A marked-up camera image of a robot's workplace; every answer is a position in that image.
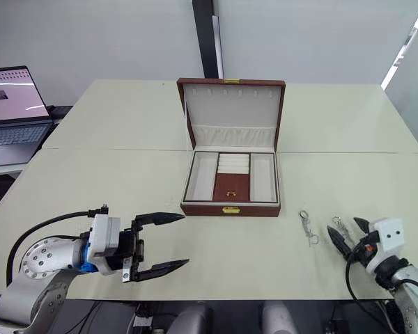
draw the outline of box lid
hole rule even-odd
[[[193,148],[277,149],[284,81],[180,78],[177,84]]]

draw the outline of laptop screen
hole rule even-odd
[[[0,120],[48,116],[26,67],[0,70]]]

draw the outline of laptop keyboard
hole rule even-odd
[[[46,125],[0,129],[0,145],[34,143],[42,137]]]

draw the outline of keychain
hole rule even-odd
[[[302,227],[304,228],[305,235],[308,238],[309,246],[311,247],[311,245],[317,245],[319,243],[319,237],[311,231],[311,228],[309,228],[308,212],[302,210],[299,212],[299,216],[302,219]]]
[[[347,229],[347,227],[342,222],[342,218],[339,216],[334,216],[332,218],[332,222],[336,225],[339,232],[342,234],[342,237],[346,238],[352,245],[354,244],[354,241],[350,237],[350,233]]]

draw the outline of laptop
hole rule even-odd
[[[28,162],[52,125],[28,68],[0,68],[0,166]]]

